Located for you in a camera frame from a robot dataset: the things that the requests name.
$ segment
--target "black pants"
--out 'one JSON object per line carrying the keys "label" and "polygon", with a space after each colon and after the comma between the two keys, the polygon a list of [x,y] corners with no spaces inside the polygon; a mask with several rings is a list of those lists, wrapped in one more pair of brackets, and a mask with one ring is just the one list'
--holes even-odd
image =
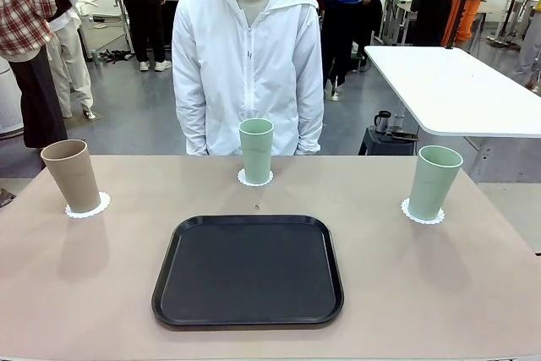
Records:
{"label": "black pants", "polygon": [[414,46],[440,46],[453,0],[420,0]]}
{"label": "black pants", "polygon": [[24,63],[9,63],[21,90],[20,110],[25,125],[25,145],[44,148],[67,139],[57,92],[52,82],[47,51]]}
{"label": "black pants", "polygon": [[353,35],[360,20],[361,3],[338,3],[325,11],[321,28],[323,86],[330,79],[341,85],[346,80],[352,55]]}
{"label": "black pants", "polygon": [[129,16],[135,56],[142,63],[149,60],[146,55],[148,40],[152,44],[154,60],[161,63],[166,59],[161,22],[161,5],[150,3],[124,2]]}

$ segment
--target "white cylinder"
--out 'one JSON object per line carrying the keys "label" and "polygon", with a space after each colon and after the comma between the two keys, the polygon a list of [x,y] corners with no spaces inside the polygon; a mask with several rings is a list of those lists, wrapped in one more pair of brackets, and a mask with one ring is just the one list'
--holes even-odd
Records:
{"label": "white cylinder", "polygon": [[0,58],[0,139],[23,128],[20,89],[8,62]]}

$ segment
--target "beige pants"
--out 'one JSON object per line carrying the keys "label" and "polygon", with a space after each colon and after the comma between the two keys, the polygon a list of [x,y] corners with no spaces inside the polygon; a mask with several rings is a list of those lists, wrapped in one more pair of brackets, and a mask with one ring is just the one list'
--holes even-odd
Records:
{"label": "beige pants", "polygon": [[65,118],[71,117],[70,79],[75,95],[85,110],[90,110],[94,102],[90,90],[90,75],[77,34],[79,28],[77,23],[71,19],[65,27],[56,31],[56,36],[47,43],[52,80],[57,90],[62,115]]}

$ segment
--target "white hooded windbreaker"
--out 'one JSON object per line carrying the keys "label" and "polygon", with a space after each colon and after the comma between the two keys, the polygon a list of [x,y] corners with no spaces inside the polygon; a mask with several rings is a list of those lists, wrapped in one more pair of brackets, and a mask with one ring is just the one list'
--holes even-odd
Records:
{"label": "white hooded windbreaker", "polygon": [[270,0],[248,27],[236,0],[180,0],[172,69],[188,154],[241,154],[238,125],[247,118],[274,123],[273,155],[320,149],[317,6],[315,0]]}

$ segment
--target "cup rim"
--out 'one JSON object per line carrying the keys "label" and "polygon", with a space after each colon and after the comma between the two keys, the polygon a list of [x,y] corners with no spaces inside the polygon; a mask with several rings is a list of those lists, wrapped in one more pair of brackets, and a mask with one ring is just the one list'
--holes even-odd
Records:
{"label": "cup rim", "polygon": [[[252,121],[252,120],[258,120],[258,121],[263,121],[263,122],[270,123],[270,129],[265,131],[264,133],[250,133],[248,131],[243,130],[243,124],[246,123],[246,122]],[[247,135],[265,135],[265,134],[268,134],[268,133],[270,133],[270,132],[272,132],[274,130],[274,123],[271,120],[267,120],[266,118],[247,118],[246,120],[243,120],[242,122],[240,122],[240,124],[238,125],[238,129],[243,134],[247,134]]]}
{"label": "cup rim", "polygon": [[[59,144],[67,143],[67,142],[73,143],[74,141],[78,143],[83,143],[83,149],[79,151],[77,154],[73,154],[72,156],[66,156],[65,158],[46,158],[45,156],[43,156],[43,153],[45,153],[49,147],[53,147],[54,145],[59,145]],[[87,149],[88,149],[88,144],[86,144],[86,141],[83,141],[82,139],[63,139],[61,141],[57,141],[56,143],[52,143],[48,145],[47,147],[45,147],[43,150],[41,150],[40,156],[43,161],[64,161],[64,160],[75,158],[76,156],[80,156]]]}
{"label": "cup rim", "polygon": [[[434,148],[434,147],[435,148],[441,148],[442,150],[448,150],[448,151],[454,152],[455,154],[457,154],[460,157],[460,162],[458,164],[456,164],[456,165],[441,165],[441,164],[436,164],[435,162],[431,162],[431,161],[427,160],[426,158],[424,158],[423,155],[421,154],[421,152],[425,148],[430,148],[430,147],[432,147],[432,148]],[[456,168],[456,167],[461,167],[462,164],[464,163],[464,158],[458,152],[456,152],[452,148],[444,147],[443,145],[426,145],[424,147],[421,147],[421,149],[418,152],[418,157],[420,157],[426,163],[428,163],[430,165],[433,165],[435,167],[439,167],[439,168]]]}

